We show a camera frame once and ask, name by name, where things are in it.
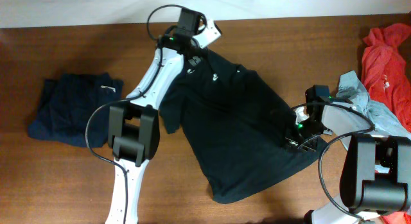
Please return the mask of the black t-shirt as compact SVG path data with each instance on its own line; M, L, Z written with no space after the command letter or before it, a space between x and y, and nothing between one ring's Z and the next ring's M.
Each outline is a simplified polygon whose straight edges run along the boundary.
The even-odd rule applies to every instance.
M160 105L169 134L182 130L211 186L227 204L263 191L314 163L313 150L286 143L296 130L295 112L258 75L208 52L184 61Z

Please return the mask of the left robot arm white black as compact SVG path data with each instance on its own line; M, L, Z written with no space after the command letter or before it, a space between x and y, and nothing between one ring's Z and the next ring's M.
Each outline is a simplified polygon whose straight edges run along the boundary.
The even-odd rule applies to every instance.
M137 87L109 108L108 144L115 165L107 223L137 223L144 172L160 139L159 107L187 58L201 55L221 31L203 13L181 7L174 27L155 38L151 65Z

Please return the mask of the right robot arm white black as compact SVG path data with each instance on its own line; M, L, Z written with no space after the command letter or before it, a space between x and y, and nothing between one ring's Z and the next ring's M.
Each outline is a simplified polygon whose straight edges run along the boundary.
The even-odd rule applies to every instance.
M287 148L324 157L332 144L347 146L339 195L310 210L303 222L374 223L375 218L410 210L410 139L377 131L349 99L334 98L325 85L305 92L306 101L292 109L294 127Z

